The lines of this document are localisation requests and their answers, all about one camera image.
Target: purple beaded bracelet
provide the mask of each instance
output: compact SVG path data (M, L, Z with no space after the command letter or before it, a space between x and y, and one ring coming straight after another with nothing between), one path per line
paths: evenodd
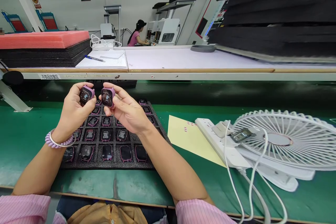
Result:
M51 138L51 134L54 132L55 129L53 129L52 131L50 131L46 137L45 137L45 142L47 145L49 145L51 148L61 148L61 147L70 147L72 146L75 142L76 142L76 136L74 134L72 134L72 136L65 142L63 143L55 143L55 141Z

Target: blue pen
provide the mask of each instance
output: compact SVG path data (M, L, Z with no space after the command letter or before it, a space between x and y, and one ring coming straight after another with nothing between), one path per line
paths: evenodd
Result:
M98 58L94 58L94 57L91 57L91 56L89 56L89 55L85 55L85 58L89 58L89 59L91 59L91 60L98 60L98 61L101 61L101 62L105 62L105 60L102 60L102 59L98 59Z

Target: pink shirt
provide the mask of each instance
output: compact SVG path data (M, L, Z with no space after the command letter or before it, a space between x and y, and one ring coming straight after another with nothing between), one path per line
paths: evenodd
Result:
M22 195L0 197L0 224L45 223L50 197L45 195ZM176 205L179 224L236 224L217 207L198 199L179 201ZM56 212L54 224L66 224L65 218Z
M137 36L139 36L139 32L135 31L132 35L131 41L129 42L129 44L127 46L135 46L137 44Z

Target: black hair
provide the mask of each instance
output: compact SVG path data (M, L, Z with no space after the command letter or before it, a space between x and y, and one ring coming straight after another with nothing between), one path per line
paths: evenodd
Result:
M140 29L141 29L142 27L143 27L143 26L142 26L141 24L137 23L134 32L136 32L136 31L140 31ZM131 38L132 38L134 32L131 34L130 38L128 39L127 45L131 42Z

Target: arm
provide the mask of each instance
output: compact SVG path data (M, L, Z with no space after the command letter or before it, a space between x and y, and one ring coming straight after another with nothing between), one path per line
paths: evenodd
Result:
M104 87L114 88L118 94L111 109L104 107L106 115L113 114L126 129L138 135L174 203L201 199L214 205L195 171L156 130L142 107L121 87L111 83L104 83Z
M79 104L79 92L87 85L92 88L92 83L82 82L72 86L69 94L64 99L61 118L52 133L56 143L62 143L69 139L95 107L97 99L94 97L84 107ZM53 184L60 168L62 157L66 148L51 148L44 144L41 150L28 164L17 181L12 195L47 194Z
M136 40L137 40L137 42L138 42L139 44L149 45L148 42L142 41L142 40L140 39L140 36L137 36Z

